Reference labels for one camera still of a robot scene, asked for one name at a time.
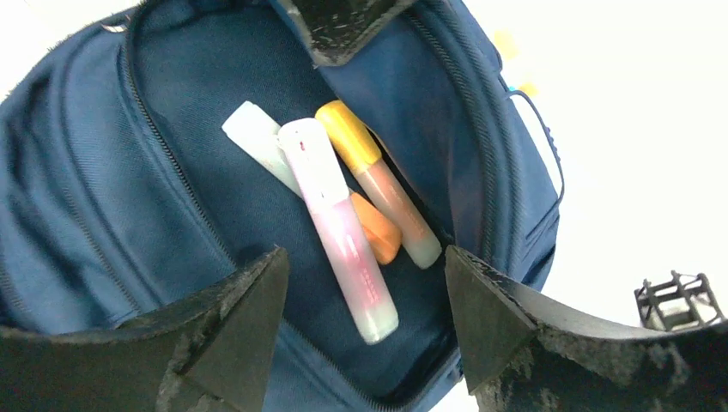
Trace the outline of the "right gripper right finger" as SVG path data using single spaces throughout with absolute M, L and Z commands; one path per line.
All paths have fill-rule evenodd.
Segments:
M 727 326 L 662 332 L 573 309 L 446 250 L 469 393 L 482 411 L 724 411 Z

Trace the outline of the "navy blue student backpack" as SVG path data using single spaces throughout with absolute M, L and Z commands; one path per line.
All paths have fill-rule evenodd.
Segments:
M 461 378 L 439 259 L 383 275 L 400 323 L 365 344 L 304 203 L 236 148 L 244 101 L 279 123 L 341 100 L 443 245 L 545 283 L 563 189 L 460 1 L 413 1 L 317 66 L 277 1 L 147 1 L 50 51 L 1 105 L 1 329 L 115 330 L 275 249 L 289 274 L 259 411 L 424 411 Z

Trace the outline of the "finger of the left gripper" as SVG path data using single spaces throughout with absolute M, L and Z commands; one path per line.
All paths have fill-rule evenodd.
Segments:
M 413 1 L 277 1 L 317 66 L 346 64 Z

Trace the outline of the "pink highlighter pen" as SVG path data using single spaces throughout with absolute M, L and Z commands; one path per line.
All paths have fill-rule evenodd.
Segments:
M 282 126 L 278 146 L 300 187 L 356 329 L 368 345 L 399 324 L 397 309 L 355 213 L 349 188 L 324 126 L 301 118 Z

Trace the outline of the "grey orange-capped marker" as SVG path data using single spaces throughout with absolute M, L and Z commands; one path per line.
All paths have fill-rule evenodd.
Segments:
M 301 197 L 300 187 L 284 153 L 277 146 L 281 126 L 258 105 L 245 101 L 221 126 L 226 136 L 260 166 Z M 402 244 L 401 230 L 365 197 L 351 190 L 349 197 L 379 264 L 390 264 Z

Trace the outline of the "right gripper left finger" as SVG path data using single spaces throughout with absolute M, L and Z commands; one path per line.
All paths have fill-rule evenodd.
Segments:
M 1 329 L 4 411 L 259 411 L 288 288 L 278 248 L 115 330 Z

